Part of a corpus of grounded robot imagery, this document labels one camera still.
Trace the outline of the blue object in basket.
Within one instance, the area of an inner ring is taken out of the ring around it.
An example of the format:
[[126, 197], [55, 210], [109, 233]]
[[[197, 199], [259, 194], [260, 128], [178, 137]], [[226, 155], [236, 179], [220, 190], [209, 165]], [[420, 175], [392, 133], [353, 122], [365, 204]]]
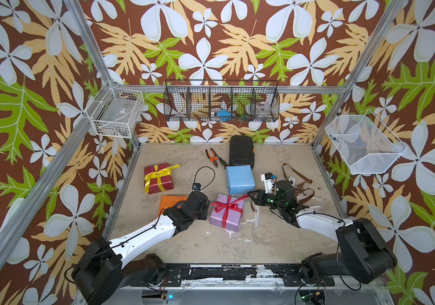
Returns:
[[232, 114], [228, 111], [225, 110], [220, 110], [217, 114], [216, 114], [217, 118], [219, 119], [220, 122], [227, 122], [230, 121], [233, 117]]

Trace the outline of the brown ribbon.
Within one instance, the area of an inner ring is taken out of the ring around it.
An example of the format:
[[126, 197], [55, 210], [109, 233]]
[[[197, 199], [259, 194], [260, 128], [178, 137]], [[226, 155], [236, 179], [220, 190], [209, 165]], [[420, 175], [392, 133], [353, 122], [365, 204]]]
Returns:
[[294, 169], [290, 164], [284, 163], [282, 171], [285, 178], [291, 181], [296, 195], [297, 202], [305, 205], [315, 196], [315, 190], [312, 188], [312, 180]]

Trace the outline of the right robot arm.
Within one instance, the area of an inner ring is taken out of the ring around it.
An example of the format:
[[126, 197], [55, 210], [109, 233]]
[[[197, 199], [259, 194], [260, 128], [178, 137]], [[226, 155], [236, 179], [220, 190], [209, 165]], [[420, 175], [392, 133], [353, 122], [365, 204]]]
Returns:
[[327, 277], [353, 277], [361, 284], [397, 266], [398, 260], [380, 235], [365, 218], [341, 219], [319, 211], [319, 206], [307, 206], [297, 200], [291, 181], [281, 180], [273, 188], [247, 193], [252, 206], [268, 207], [286, 223], [316, 232], [337, 243], [334, 254], [313, 254], [302, 260], [300, 274], [304, 282], [315, 283]]

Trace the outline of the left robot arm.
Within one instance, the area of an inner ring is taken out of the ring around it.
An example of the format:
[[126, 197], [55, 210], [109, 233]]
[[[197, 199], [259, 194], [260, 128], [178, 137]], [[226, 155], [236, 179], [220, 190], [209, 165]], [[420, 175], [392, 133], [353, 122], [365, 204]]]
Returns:
[[71, 273], [86, 303], [103, 304], [122, 287], [160, 283], [166, 264], [155, 254], [141, 260], [136, 257], [187, 230], [194, 221], [206, 220], [209, 206], [205, 194], [192, 191], [185, 201], [162, 210], [148, 225], [120, 238], [93, 241]]

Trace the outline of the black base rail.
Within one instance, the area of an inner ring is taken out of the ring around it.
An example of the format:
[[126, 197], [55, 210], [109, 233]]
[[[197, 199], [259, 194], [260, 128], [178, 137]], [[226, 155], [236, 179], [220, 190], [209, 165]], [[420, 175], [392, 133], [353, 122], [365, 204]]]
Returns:
[[163, 285], [180, 287], [184, 281], [214, 280], [217, 282], [250, 282], [253, 279], [278, 280], [286, 287], [302, 284], [315, 285], [325, 282], [334, 285], [334, 277], [349, 277], [344, 265], [314, 266], [312, 262], [302, 264], [265, 265], [203, 265], [164, 264], [157, 261], [132, 261], [127, 268], [103, 268], [104, 278], [97, 276], [94, 291], [117, 290], [122, 287], [150, 287]]

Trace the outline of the white satin ribbon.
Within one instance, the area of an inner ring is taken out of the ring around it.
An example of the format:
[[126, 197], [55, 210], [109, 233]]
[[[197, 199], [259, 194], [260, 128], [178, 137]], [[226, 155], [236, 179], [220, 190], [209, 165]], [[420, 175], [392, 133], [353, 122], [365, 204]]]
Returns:
[[[252, 203], [251, 203], [251, 207], [252, 207], [253, 211], [256, 212], [256, 211], [257, 211], [257, 208], [258, 208], [259, 206], [255, 206], [255, 205], [253, 204], [253, 202], [252, 202]], [[307, 206], [307, 205], [303, 205], [303, 204], [299, 204], [299, 208], [298, 208], [298, 210], [297, 210], [297, 214], [298, 214], [300, 211], [302, 211], [302, 210], [304, 210], [304, 209], [307, 209], [307, 208], [309, 208], [309, 206]], [[274, 215], [276, 215], [276, 216], [278, 216], [279, 218], [281, 218], [281, 216], [279, 215], [279, 213], [278, 213], [276, 210], [271, 210], [270, 208], [269, 208], [269, 210], [270, 210]], [[288, 224], [290, 224], [290, 225], [292, 225], [292, 226], [294, 226], [294, 227], [299, 227], [299, 223], [298, 223], [298, 221], [297, 221], [297, 214], [296, 214], [296, 219], [283, 219], [283, 218], [281, 218], [281, 219], [284, 220], [284, 221], [286, 221], [286, 223], [288, 223]]]

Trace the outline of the black hard case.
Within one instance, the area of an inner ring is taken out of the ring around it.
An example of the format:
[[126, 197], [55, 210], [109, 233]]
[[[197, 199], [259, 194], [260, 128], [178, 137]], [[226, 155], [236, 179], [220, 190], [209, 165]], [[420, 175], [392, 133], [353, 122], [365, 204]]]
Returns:
[[246, 135], [230, 138], [230, 166], [250, 165], [254, 168], [255, 152], [253, 140]]

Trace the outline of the light blue gift box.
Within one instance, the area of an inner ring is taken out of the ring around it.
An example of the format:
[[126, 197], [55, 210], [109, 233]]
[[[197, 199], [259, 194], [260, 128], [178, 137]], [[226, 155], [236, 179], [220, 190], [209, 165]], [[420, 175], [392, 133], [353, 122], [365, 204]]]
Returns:
[[228, 166], [226, 168], [228, 194], [245, 194], [256, 189], [250, 165]]

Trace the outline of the orange handled pliers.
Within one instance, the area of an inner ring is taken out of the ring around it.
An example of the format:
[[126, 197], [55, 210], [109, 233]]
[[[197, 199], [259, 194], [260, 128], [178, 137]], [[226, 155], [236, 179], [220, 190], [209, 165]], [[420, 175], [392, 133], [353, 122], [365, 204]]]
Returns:
[[210, 162], [212, 162], [213, 166], [216, 168], [218, 168], [219, 165], [221, 165], [224, 169], [228, 167], [228, 164], [220, 156], [218, 156], [218, 154], [212, 148], [206, 149], [205, 153]]

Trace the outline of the orange gift box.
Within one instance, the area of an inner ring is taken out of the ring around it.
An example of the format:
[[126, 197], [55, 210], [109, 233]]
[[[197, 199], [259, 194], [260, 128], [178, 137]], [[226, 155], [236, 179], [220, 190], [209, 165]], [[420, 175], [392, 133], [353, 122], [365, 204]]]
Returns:
[[179, 207], [175, 207], [178, 203], [184, 203], [188, 196], [162, 196], [160, 200], [159, 216], [174, 216], [180, 217], [183, 214], [179, 211]]

